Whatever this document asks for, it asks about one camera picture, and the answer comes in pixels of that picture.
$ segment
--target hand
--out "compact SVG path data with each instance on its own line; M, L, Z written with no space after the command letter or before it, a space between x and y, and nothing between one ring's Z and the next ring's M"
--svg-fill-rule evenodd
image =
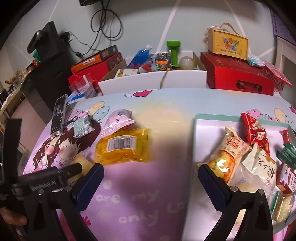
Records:
M5 207L0 208L0 213L4 219L4 221L11 225L26 225L27 218L19 213L16 213L12 210L9 210Z

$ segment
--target pink snack package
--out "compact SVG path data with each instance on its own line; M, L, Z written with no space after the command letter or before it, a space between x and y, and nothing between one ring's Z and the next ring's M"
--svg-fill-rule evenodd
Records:
M106 137L123 127L127 127L136 121L131 118L130 110L117 110L113 111L108 117L105 126L101 132L101 137Z

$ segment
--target cartoon hair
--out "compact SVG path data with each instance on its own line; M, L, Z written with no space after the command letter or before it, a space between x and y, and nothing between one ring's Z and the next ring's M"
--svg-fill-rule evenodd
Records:
M48 155L47 157L48 167L51 167L52 163L54 163L54 159L57 157L59 153L59 146L64 140L68 139L71 144L76 144L78 147L78 152L84 151L86 148L90 147L94 143L94 141L101 132L101 126L95 120L91 120L91 123L94 130L81 138L73 137L74 128L71 128L70 130L65 129L64 133L59 137L58 141L56 142L53 153Z
M35 168L37 168L39 162L45 156L45 147L48 146L50 142L56 137L57 135L51 136L42 143L42 147L40 147L40 149L37 151L36 155L33 158L33 166L35 166Z

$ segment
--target blue gripper pad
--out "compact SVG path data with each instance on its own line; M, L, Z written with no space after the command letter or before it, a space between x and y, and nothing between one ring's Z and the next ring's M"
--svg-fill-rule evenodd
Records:
M91 201L104 177L104 168L96 163L84 176L74 185L72 198L78 212L84 211Z
M207 164L198 169L198 178L217 211L224 213L230 200L230 189L222 178L217 177Z

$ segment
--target screw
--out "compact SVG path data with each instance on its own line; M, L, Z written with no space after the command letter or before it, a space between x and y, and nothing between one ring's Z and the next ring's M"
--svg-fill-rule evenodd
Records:
M43 193L44 193L44 190L43 189L40 189L40 190L38 190L38 195L42 195Z
M258 192L263 195L264 194L264 190L263 189L258 189Z
M231 186L230 187L230 190L233 191L233 192L237 192L238 191L238 188L236 186Z
M65 190L66 192L69 192L69 191L72 190L72 188L73 188L72 186L67 185L67 186L64 187L64 190Z

